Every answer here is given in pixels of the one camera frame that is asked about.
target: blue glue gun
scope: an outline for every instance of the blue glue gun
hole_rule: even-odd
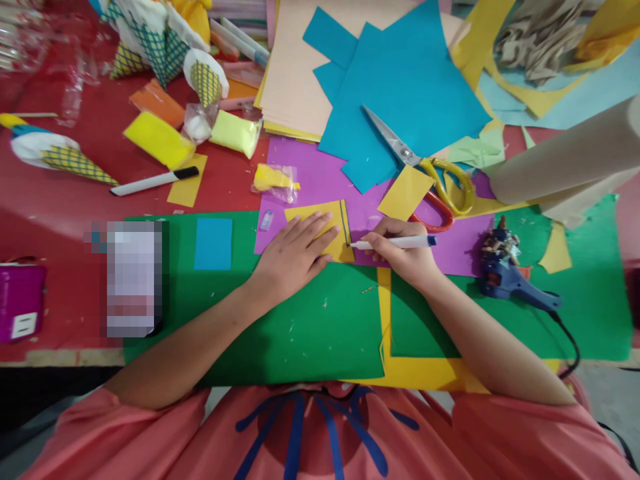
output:
[[[482,246],[484,280],[481,292],[496,299],[508,299],[514,294],[540,310],[557,311],[562,307],[562,297],[537,289],[520,273],[517,260],[519,244],[518,236],[507,229],[507,220],[503,215],[498,227],[487,234]]]

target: light green paper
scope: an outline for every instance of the light green paper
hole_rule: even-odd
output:
[[[242,285],[260,258],[253,254],[257,211],[162,218],[169,224],[169,303],[165,324],[155,337],[124,340],[127,363]],[[233,220],[230,271],[193,269],[198,218]],[[328,264],[308,286],[247,328],[200,385],[384,376],[379,353],[379,300],[377,288],[371,288],[376,286],[374,267]]]
[[[533,265],[531,282],[564,298],[558,314],[578,343],[584,359],[623,361],[629,356],[633,326],[615,225],[615,199],[604,198],[588,220],[567,232],[573,268],[552,275],[538,265],[547,248],[551,220],[538,207],[504,212],[507,226],[521,240],[522,266]],[[571,343],[545,312],[523,302],[485,297],[479,280],[449,277],[498,322],[542,358],[574,356]],[[397,275],[391,280],[392,355],[459,357],[424,298]]]

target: purple paper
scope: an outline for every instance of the purple paper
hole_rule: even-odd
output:
[[[360,240],[382,220],[378,205],[385,196],[391,181],[384,182],[362,195],[349,179],[340,171],[345,164],[337,157],[321,152],[316,145],[274,137],[269,143],[267,163],[296,167],[296,182],[300,183],[298,202],[290,205],[270,193],[262,195],[260,218],[262,222],[267,210],[273,210],[273,218],[268,231],[258,229],[255,239],[255,253],[261,254],[269,242],[287,224],[284,210],[305,207],[344,199],[347,203],[351,241]],[[421,202],[418,216],[427,223],[440,225],[442,218],[436,208]],[[452,228],[438,233],[438,245],[433,248],[433,256],[442,272],[448,275],[467,277],[480,276],[479,250],[488,228],[493,227],[493,215],[483,215],[457,220]],[[356,265],[388,267],[388,263],[374,262],[364,251],[354,250]]]

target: white marker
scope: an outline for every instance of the white marker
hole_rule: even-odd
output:
[[[426,248],[438,244],[438,239],[433,235],[416,235],[414,237],[396,237],[387,239],[396,247],[400,248]],[[357,241],[349,245],[351,248],[358,250],[373,250],[371,244],[367,241]]]
[[[176,180],[197,177],[199,174],[200,171],[198,170],[198,167],[187,167],[185,169],[163,173],[162,175],[157,175],[156,177],[138,180],[126,185],[114,187],[111,189],[111,193],[116,195],[117,197],[122,197],[123,195],[128,195],[130,193],[136,193],[141,190],[159,187],[160,185],[164,185],[166,183],[175,182]]]

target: paper roll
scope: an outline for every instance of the paper roll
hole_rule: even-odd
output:
[[[522,152],[491,173],[498,200],[537,199],[640,167],[640,95]]]

